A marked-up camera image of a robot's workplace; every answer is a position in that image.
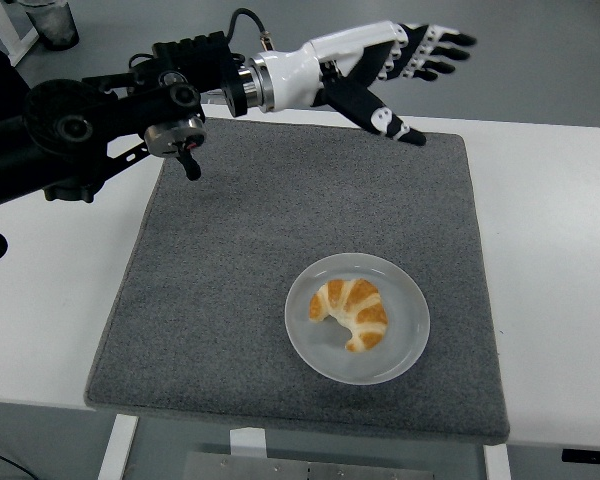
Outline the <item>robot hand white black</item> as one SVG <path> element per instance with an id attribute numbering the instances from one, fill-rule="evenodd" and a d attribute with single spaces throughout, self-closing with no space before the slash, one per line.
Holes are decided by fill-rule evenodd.
<path id="1" fill-rule="evenodd" d="M 470 57 L 476 39 L 456 29 L 381 21 L 307 41 L 293 52 L 255 56 L 261 109 L 328 105 L 363 130 L 422 146 L 425 135 L 405 124 L 370 91 L 376 81 L 432 82 Z"/>

